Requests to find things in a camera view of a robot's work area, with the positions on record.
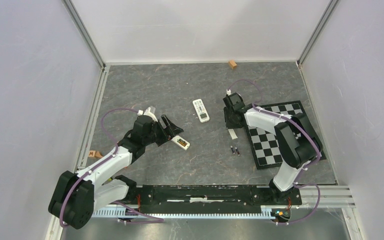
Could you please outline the AAA battery gold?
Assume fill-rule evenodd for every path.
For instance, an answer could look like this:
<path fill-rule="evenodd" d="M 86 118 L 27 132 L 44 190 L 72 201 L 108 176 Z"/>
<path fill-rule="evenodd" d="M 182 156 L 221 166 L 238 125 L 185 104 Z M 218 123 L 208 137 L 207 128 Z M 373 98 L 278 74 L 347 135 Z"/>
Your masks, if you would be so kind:
<path fill-rule="evenodd" d="M 184 140 L 182 139 L 178 139 L 177 140 L 177 143 L 179 143 L 181 146 L 185 147 L 187 145 L 187 142 L 185 142 Z"/>

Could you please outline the white battery cover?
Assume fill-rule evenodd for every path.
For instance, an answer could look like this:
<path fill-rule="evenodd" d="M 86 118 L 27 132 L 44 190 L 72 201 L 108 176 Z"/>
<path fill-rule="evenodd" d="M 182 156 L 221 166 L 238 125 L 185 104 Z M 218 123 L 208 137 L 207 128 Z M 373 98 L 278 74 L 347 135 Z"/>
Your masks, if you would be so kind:
<path fill-rule="evenodd" d="M 229 135 L 230 135 L 232 140 L 235 140 L 235 139 L 238 138 L 238 136 L 237 136 L 237 134 L 236 134 L 234 129 L 228 129 L 228 133 L 229 133 Z"/>

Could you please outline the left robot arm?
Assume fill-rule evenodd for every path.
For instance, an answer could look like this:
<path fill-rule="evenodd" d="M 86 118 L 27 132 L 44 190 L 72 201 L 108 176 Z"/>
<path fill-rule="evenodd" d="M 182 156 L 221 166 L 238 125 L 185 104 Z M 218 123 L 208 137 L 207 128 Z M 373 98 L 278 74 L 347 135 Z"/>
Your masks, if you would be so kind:
<path fill-rule="evenodd" d="M 78 172 L 65 171 L 56 183 L 48 212 L 59 219 L 61 227 L 84 227 L 94 211 L 122 200 L 133 203 L 137 190 L 121 179 L 109 180 L 115 173 L 138 160 L 151 144 L 161 146 L 184 130 L 166 115 L 157 119 L 152 113 L 139 115 L 133 127 L 103 158 Z"/>

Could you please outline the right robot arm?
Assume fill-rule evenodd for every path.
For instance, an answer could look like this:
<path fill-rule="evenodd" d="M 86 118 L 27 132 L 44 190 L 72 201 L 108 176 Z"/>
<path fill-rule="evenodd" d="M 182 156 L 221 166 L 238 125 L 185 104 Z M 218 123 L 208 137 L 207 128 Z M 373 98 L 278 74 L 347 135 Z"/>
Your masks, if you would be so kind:
<path fill-rule="evenodd" d="M 269 199 L 282 204 L 289 198 L 289 189 L 297 183 L 302 170 L 320 160 L 323 145 L 305 113 L 281 114 L 246 105 L 236 92 L 226 90 L 223 98 L 226 127 L 252 127 L 273 134 L 277 140 L 282 163 L 270 181 Z"/>

